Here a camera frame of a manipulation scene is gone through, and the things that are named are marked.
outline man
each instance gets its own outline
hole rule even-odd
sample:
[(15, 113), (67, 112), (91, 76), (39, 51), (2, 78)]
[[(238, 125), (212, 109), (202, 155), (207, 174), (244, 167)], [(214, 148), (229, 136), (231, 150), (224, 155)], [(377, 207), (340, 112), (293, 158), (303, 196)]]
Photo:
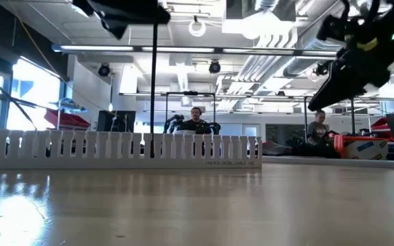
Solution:
[(211, 129), (208, 124), (200, 119), (202, 111), (198, 107), (191, 109), (191, 119), (185, 121), (183, 124), (186, 125), (186, 130), (196, 131), (197, 134), (211, 134)]
[(308, 143), (317, 145), (328, 131), (323, 122), (326, 119), (326, 114), (321, 109), (315, 113), (315, 121), (308, 126)]

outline wooden floor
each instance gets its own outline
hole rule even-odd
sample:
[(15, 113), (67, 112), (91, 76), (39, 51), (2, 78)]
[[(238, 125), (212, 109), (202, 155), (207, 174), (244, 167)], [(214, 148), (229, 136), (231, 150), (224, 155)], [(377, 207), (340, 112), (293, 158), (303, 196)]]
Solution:
[(0, 245), (394, 246), (394, 170), (0, 171)]

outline white cable tray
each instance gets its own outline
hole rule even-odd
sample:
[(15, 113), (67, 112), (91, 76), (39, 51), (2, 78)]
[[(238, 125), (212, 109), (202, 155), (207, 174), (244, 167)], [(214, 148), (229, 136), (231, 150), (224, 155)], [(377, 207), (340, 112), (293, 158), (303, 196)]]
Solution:
[[(260, 137), (0, 129), (0, 169), (257, 168)], [(144, 138), (144, 154), (141, 141)], [(250, 155), (247, 147), (251, 146)]]

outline security camera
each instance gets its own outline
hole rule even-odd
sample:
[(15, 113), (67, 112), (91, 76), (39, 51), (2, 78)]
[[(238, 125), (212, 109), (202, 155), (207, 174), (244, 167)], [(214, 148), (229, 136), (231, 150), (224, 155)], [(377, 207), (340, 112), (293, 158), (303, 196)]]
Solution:
[(101, 64), (100, 69), (98, 70), (98, 75), (102, 77), (107, 77), (110, 74), (109, 64)]
[(218, 61), (212, 61), (211, 65), (209, 65), (209, 72), (212, 74), (219, 73), (221, 71), (222, 67), (218, 63)]

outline glass door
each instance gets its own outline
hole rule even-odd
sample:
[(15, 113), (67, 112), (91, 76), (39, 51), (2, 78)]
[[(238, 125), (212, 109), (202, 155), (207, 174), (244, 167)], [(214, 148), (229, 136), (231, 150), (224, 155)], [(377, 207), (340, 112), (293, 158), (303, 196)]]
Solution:
[[(243, 136), (259, 137), (260, 126), (258, 124), (243, 124)], [(247, 143), (247, 150), (250, 150), (250, 144)]]

